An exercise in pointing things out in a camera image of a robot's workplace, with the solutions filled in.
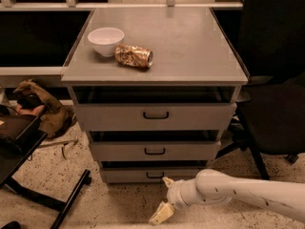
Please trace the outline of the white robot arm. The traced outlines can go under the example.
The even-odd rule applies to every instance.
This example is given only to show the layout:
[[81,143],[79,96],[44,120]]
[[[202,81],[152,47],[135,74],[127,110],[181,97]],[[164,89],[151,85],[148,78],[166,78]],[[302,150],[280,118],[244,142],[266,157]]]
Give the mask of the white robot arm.
[[150,218],[152,225],[161,224],[176,210],[195,204],[225,204],[232,198],[305,222],[304,183],[231,177],[212,169],[188,180],[163,177],[163,181],[168,188],[167,201],[162,201]]

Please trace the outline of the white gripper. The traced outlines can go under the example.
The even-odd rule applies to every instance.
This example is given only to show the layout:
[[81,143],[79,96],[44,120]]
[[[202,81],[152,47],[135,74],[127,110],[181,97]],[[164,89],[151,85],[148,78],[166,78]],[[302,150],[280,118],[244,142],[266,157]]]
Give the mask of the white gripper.
[[162,180],[168,188],[168,202],[162,201],[159,204],[156,212],[149,219],[151,225],[159,225],[169,219],[174,214],[174,209],[182,210],[200,203],[200,193],[197,191],[195,179],[174,181],[163,177]]

